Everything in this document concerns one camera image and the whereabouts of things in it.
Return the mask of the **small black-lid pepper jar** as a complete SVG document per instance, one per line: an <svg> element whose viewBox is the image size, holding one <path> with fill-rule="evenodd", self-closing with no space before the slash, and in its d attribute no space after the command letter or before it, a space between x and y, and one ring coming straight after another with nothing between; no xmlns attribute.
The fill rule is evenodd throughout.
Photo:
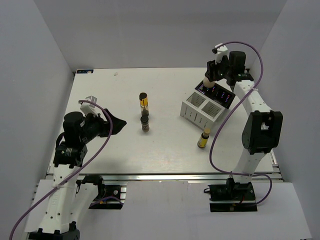
<svg viewBox="0 0 320 240"><path fill-rule="evenodd" d="M141 116L140 122L142 131L145 133L148 132L150 130L149 117L147 115Z"/></svg>

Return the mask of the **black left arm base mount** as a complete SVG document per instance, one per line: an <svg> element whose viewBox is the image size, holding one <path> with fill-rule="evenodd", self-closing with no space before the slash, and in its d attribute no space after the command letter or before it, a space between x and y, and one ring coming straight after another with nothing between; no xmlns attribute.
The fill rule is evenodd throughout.
<svg viewBox="0 0 320 240"><path fill-rule="evenodd" d="M100 175L86 175L76 181L77 197L80 192L93 185L97 195L89 205L90 210L121 210L126 198L127 187L125 185L105 183Z"/></svg>

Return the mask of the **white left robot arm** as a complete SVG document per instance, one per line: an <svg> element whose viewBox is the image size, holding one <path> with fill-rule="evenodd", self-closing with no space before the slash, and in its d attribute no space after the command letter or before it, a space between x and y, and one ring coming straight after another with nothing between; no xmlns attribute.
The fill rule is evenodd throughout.
<svg viewBox="0 0 320 240"><path fill-rule="evenodd" d="M63 132L56 140L53 158L54 192L37 231L29 234L30 240L80 239L81 214L92 201L105 196L106 187L101 176L87 175L78 180L80 169L88 152L87 144L94 138L108 138L118 134L127 124L107 109L103 117L94 110L73 111L64 116Z"/></svg>

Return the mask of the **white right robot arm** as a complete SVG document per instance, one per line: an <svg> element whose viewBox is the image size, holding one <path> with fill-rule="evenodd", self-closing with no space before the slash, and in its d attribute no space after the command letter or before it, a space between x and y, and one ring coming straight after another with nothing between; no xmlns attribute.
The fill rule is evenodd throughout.
<svg viewBox="0 0 320 240"><path fill-rule="evenodd" d="M236 200L244 193L242 184L251 182L260 161L280 141L283 114L272 110L258 92L258 84L246 72L246 54L231 51L229 55L219 53L207 64L209 81L226 79L232 92L239 98L237 106L243 106L248 119L241 134L243 151L236 167L226 172L234 182L225 188L226 195Z"/></svg>

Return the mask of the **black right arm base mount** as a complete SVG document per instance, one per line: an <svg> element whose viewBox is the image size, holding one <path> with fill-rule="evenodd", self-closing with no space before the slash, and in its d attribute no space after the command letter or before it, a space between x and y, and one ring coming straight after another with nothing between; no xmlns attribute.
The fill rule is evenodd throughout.
<svg viewBox="0 0 320 240"><path fill-rule="evenodd" d="M257 212L256 195L251 182L235 186L211 184L203 190L209 195L211 213Z"/></svg>

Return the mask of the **tall gold oil spray bottle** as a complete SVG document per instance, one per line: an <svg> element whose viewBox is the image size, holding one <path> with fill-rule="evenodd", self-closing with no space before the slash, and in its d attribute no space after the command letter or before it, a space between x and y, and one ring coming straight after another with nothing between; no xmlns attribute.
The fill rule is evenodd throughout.
<svg viewBox="0 0 320 240"><path fill-rule="evenodd" d="M142 116L149 116L148 95L145 92L139 94L140 111Z"/></svg>

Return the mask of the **small gold-cap brown bottle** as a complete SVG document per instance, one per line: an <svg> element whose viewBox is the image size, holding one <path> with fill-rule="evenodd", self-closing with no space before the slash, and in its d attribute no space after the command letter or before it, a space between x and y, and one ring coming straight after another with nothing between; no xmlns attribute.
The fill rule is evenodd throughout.
<svg viewBox="0 0 320 240"><path fill-rule="evenodd" d="M197 146L199 148L205 148L210 137L211 129L205 128L197 142Z"/></svg>

